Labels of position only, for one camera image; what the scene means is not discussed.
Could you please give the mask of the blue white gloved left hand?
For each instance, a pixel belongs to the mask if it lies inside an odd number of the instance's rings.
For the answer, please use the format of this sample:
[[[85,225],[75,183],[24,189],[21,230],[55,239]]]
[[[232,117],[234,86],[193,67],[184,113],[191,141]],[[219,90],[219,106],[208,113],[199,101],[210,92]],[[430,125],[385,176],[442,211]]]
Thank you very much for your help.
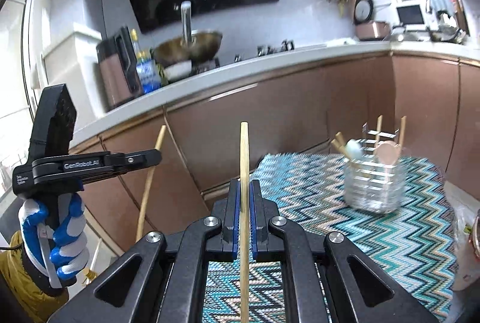
[[[49,263],[55,268],[60,287],[71,286],[89,260],[86,240],[85,204],[80,195],[64,193],[55,197],[56,205],[39,199],[26,199],[18,212],[22,247],[22,264],[33,283],[48,295],[58,295],[60,288],[50,285],[46,261],[41,253],[38,226],[47,225],[50,212],[58,215],[57,226],[46,226]]]

